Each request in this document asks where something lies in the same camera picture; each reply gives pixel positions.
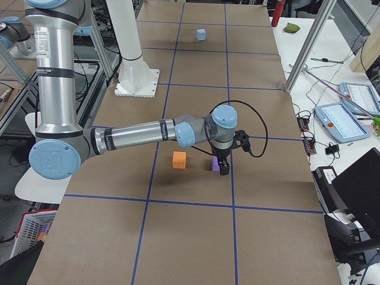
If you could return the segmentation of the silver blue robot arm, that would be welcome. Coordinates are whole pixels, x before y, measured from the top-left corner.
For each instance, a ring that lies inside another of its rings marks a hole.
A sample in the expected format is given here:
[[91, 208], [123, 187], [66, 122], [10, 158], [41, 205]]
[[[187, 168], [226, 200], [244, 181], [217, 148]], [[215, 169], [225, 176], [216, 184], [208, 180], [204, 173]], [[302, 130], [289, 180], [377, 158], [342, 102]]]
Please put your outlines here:
[[47, 179], [73, 175], [90, 157], [123, 147], [176, 140], [181, 147], [208, 142], [220, 174], [229, 172], [227, 157], [238, 147], [237, 111], [216, 106], [200, 119], [181, 116], [124, 128], [83, 129], [77, 122], [74, 33], [92, 31], [90, 1], [26, 1], [34, 28], [41, 123], [29, 154], [33, 170]]
[[33, 37], [16, 16], [1, 19], [1, 45], [6, 49], [16, 46], [23, 55], [31, 54], [36, 50]]

